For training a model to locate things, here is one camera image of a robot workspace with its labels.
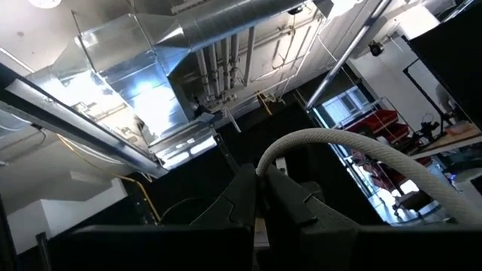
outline light fixture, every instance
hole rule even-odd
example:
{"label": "light fixture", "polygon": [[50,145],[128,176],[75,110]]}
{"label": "light fixture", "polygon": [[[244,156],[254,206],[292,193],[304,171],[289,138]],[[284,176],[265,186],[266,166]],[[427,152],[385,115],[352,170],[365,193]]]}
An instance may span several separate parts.
{"label": "light fixture", "polygon": [[29,0],[30,4],[37,8],[55,8],[62,0]]}

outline air duct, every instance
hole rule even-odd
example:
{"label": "air duct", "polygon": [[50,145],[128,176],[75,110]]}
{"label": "air duct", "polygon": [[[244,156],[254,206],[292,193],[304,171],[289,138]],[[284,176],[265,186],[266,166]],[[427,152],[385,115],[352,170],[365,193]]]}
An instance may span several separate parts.
{"label": "air duct", "polygon": [[151,131],[163,136],[194,118],[183,91],[169,79],[189,53],[303,2],[212,0],[174,17],[127,14],[81,33],[47,68],[48,76],[66,92],[73,84],[77,89],[95,85],[106,99],[121,97]]}

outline desk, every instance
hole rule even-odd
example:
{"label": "desk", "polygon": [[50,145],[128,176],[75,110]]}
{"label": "desk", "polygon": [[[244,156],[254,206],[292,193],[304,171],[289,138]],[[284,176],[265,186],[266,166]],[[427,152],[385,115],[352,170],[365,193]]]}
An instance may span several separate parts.
{"label": "desk", "polygon": [[429,145],[417,154],[412,154],[410,157],[419,159],[423,157],[429,157],[445,151],[451,151],[456,148],[461,148],[475,143],[482,142],[482,133],[479,129],[471,124],[471,129],[460,135],[444,135],[436,142]]}

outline table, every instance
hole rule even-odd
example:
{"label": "table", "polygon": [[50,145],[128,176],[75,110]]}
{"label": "table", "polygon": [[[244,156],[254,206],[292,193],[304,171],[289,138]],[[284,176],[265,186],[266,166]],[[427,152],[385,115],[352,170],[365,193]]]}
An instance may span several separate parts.
{"label": "table", "polygon": [[412,154],[410,157],[414,159],[429,157],[479,142],[482,142],[482,132],[474,124],[471,124],[470,130],[460,135],[444,135],[421,152]]}

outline wooden table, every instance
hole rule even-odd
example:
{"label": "wooden table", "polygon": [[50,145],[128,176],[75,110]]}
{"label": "wooden table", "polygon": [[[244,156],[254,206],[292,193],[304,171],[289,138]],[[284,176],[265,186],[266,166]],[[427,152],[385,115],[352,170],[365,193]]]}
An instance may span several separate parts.
{"label": "wooden table", "polygon": [[436,142],[424,148],[419,153],[410,155],[414,159],[429,157],[445,151],[451,151],[456,148],[461,148],[475,143],[482,142],[482,133],[479,129],[471,124],[471,129],[460,135],[444,135]]}

